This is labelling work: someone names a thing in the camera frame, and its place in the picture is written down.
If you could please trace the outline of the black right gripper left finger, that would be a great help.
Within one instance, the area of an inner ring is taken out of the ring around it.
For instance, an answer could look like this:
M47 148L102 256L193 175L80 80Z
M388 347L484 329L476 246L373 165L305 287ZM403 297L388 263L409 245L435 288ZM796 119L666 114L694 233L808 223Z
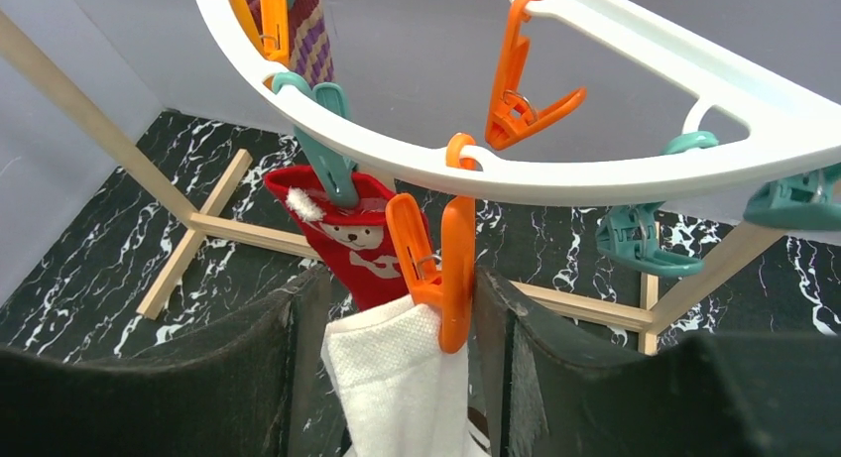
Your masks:
M292 456L331 302L309 269L226 316L127 359L1 351L5 456Z

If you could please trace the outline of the red sock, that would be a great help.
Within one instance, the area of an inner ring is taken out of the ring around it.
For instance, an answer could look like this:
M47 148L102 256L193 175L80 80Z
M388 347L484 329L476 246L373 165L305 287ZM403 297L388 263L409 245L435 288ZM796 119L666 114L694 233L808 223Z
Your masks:
M355 172L360 196L354 208L332 204L313 168L271 171L264 185L287 209L317 252L361 310L408 294L385 216L395 193L375 177Z

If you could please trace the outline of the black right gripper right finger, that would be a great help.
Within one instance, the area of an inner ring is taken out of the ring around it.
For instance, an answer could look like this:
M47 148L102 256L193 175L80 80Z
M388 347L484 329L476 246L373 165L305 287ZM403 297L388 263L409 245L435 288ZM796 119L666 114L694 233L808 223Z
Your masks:
M840 341L691 334L649 356L487 268L473 321L496 456L836 456Z

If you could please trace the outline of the white round clip hanger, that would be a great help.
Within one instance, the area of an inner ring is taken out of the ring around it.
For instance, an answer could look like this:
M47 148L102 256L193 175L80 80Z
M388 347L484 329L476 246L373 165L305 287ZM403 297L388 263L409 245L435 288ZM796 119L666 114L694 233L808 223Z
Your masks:
M507 40L490 96L491 135L522 140L569 112L539 113L519 93L519 24L528 15L566 23L696 99L683 126L717 108L748 129L744 140L697 153L591 163L507 161L481 147L479 171L448 167L441 149L403 142L328 111L294 87L273 93L283 71L255 52L228 0L195 0L228 61L266 102L322 145L409 182L451 194L552 206L602 206L703 195L840 165L840 107L629 0L511 0Z

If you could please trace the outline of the maroon beige purple striped sock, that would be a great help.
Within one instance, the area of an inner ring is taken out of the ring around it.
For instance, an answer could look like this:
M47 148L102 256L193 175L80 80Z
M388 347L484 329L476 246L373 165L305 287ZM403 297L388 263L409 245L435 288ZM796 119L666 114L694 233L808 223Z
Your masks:
M301 75L310 86L334 81L334 62L324 19L322 0L288 0L288 69Z

